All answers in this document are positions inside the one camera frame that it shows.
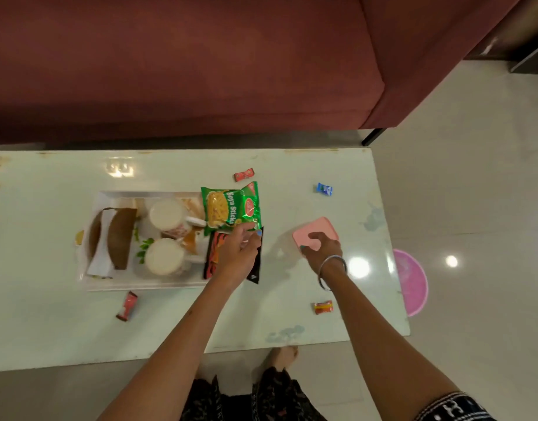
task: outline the person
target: person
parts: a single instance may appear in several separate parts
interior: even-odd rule
[[[286,371],[298,355],[297,347],[271,351],[268,367],[253,385],[251,395],[221,395],[216,377],[212,383],[195,378],[224,304],[253,267],[261,240],[257,234],[248,236],[246,231],[252,226],[244,223],[234,228],[221,247],[215,275],[99,420],[325,419]],[[338,241],[322,232],[309,237],[320,240],[321,248],[303,247],[301,251],[314,272],[321,271],[335,296],[360,371],[383,421],[493,419],[398,334],[364,297],[345,272]]]

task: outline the white tray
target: white tray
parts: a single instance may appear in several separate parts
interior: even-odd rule
[[[147,238],[160,239],[160,231],[153,227],[146,216],[147,209],[159,198],[184,198],[193,199],[193,203],[202,213],[204,209],[200,192],[99,192],[93,204],[88,224],[85,227],[82,244],[76,249],[77,271],[76,279],[87,291],[112,291],[112,290],[150,290],[160,288],[197,288],[204,287],[207,281],[203,279],[204,260],[208,248],[208,236],[201,233],[197,238],[198,256],[191,268],[180,276],[159,276],[139,264],[140,259],[136,254],[141,251],[140,245]],[[126,270],[116,270],[112,278],[92,276],[86,274],[90,257],[88,254],[89,227],[97,213],[107,207],[123,208],[132,206],[133,201],[139,201],[138,208],[142,212],[141,218],[135,223],[138,233],[133,233],[129,252],[129,264]]]

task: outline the bracelet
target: bracelet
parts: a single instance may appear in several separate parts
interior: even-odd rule
[[[326,290],[326,291],[331,291],[331,288],[329,287],[324,287],[323,284],[321,283],[321,280],[322,280],[322,277],[321,277],[321,270],[323,269],[323,265],[325,263],[327,263],[329,260],[331,260],[332,258],[338,258],[338,259],[341,259],[341,261],[343,262],[343,267],[345,268],[345,273],[347,273],[347,262],[345,261],[345,259],[343,257],[341,257],[340,255],[337,255],[337,254],[333,254],[333,255],[330,255],[328,258],[326,258],[325,260],[323,260],[323,263],[321,264],[321,266],[319,267],[319,273],[318,273],[318,282],[319,282],[319,285],[321,286],[322,289]]]

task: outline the sofa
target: sofa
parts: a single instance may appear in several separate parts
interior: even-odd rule
[[[0,0],[0,144],[397,126],[518,0]]]

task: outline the table top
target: table top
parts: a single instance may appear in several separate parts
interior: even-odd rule
[[[369,148],[0,152],[0,370],[150,356],[201,289],[139,291],[129,322],[125,291],[87,292],[76,281],[74,236],[98,191],[235,189],[250,167],[265,226],[259,284],[245,281],[224,307],[206,352],[349,339],[292,232],[326,216],[350,276],[401,334],[409,323]],[[333,186],[333,195],[314,191]]]

